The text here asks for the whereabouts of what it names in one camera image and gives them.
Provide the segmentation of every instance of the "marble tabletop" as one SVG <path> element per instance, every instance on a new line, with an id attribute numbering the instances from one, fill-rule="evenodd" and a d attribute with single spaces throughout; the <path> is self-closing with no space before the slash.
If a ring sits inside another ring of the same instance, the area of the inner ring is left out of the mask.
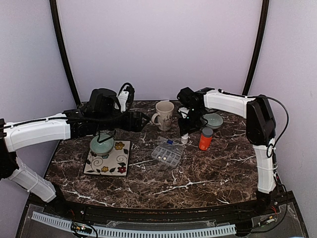
<path id="1" fill-rule="evenodd" d="M 179 209 L 232 204 L 256 198 L 258 173 L 255 153 L 246 138 L 245 120 L 218 112 L 224 124 L 214 131 L 207 151 L 198 148 L 201 132 L 190 135 L 179 164 L 169 167 L 151 158 L 159 136 L 180 141 L 175 104 L 173 124 L 167 132 L 151 122 L 142 132 L 117 130 L 116 139 L 131 140 L 132 149 L 126 178 L 83 174 L 93 137 L 60 142 L 48 168 L 46 179 L 58 184 L 69 201 L 91 205 Z M 132 110 L 150 117 L 155 101 L 138 101 Z"/>

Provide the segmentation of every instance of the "green bowl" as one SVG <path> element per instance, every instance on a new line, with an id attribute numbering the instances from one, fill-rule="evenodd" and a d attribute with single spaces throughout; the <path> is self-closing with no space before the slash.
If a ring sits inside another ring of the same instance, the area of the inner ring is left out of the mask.
<path id="1" fill-rule="evenodd" d="M 208 121 L 208 124 L 206 126 L 213 129 L 213 130 L 218 129 L 223 124 L 223 118 L 216 113 L 205 114 L 204 119 L 206 119 Z"/>
<path id="2" fill-rule="evenodd" d="M 100 140 L 104 140 L 104 139 L 107 139 L 109 137 L 110 137 L 110 135 L 108 135 L 108 134 L 101 134 Z M 97 141 L 97 139 L 98 139 L 98 136 L 95 136 L 94 139 L 92 139 L 92 141 L 90 142 L 91 151 L 99 156 L 105 156 L 105 155 L 109 154 L 110 151 L 113 149 L 114 139 L 111 138 L 109 140 L 106 140 L 103 143 L 99 143 Z"/>

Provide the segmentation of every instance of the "white wall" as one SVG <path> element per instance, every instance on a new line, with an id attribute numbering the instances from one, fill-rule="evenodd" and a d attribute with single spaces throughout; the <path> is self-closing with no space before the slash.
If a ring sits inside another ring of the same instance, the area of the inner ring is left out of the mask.
<path id="1" fill-rule="evenodd" d="M 79 96 L 128 81 L 136 99 L 176 99 L 183 87 L 241 93 L 262 0 L 59 0 Z"/>
<path id="2" fill-rule="evenodd" d="M 290 124 L 277 146 L 282 181 L 293 190 L 310 237 L 317 237 L 317 1 L 271 1 L 251 94 L 279 99 Z M 283 109 L 274 105 L 277 127 Z"/>
<path id="3" fill-rule="evenodd" d="M 49 1 L 0 0 L 0 32 L 0 118 L 22 121 L 74 108 Z M 50 142 L 17 153 L 43 175 L 55 146 Z M 27 197 L 14 183 L 0 181 L 0 238 L 15 237 Z"/>

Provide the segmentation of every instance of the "black pole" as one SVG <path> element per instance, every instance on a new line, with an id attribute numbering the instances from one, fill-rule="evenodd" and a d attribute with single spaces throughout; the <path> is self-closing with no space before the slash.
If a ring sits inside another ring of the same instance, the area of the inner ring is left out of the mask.
<path id="1" fill-rule="evenodd" d="M 63 35 L 61 32 L 61 27 L 60 27 L 60 22 L 59 22 L 56 0 L 50 0 L 50 5 L 51 5 L 52 19 L 53 19 L 53 24 L 54 24 L 54 29 L 55 29 L 55 34 L 56 34 L 56 39 L 57 39 L 57 43 L 58 43 L 58 48 L 59 48 L 61 60 L 62 60 L 63 65 L 64 65 L 64 70 L 66 73 L 66 77 L 67 77 L 68 84 L 69 84 L 71 93 L 73 95 L 74 101 L 75 101 L 76 105 L 79 106 L 81 102 L 79 99 L 78 91 L 76 89 L 75 81 L 74 81 L 73 75 L 71 73 L 70 65 L 68 62 L 66 48 L 65 48 Z"/>
<path id="2" fill-rule="evenodd" d="M 251 64 L 250 64 L 247 80 L 243 88 L 243 92 L 242 92 L 243 95 L 249 94 L 253 76 L 256 71 L 256 67 L 257 67 L 257 63 L 258 63 L 258 59 L 260 55 L 260 50 L 261 50 L 261 45 L 262 45 L 262 40 L 263 40 L 263 35 L 264 35 L 264 30 L 265 30 L 266 18 L 268 13 L 268 5 L 269 5 L 269 0 L 263 0 L 257 39 L 254 46 L 254 51 L 253 51 L 253 55 L 251 59 Z"/>

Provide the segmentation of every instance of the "white bottle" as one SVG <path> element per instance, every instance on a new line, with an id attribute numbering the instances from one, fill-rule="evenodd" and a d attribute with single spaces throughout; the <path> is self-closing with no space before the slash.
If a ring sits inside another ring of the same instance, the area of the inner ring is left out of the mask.
<path id="1" fill-rule="evenodd" d="M 183 135 L 182 138 L 181 138 L 182 144 L 187 144 L 188 138 L 189 138 L 188 133 Z"/>

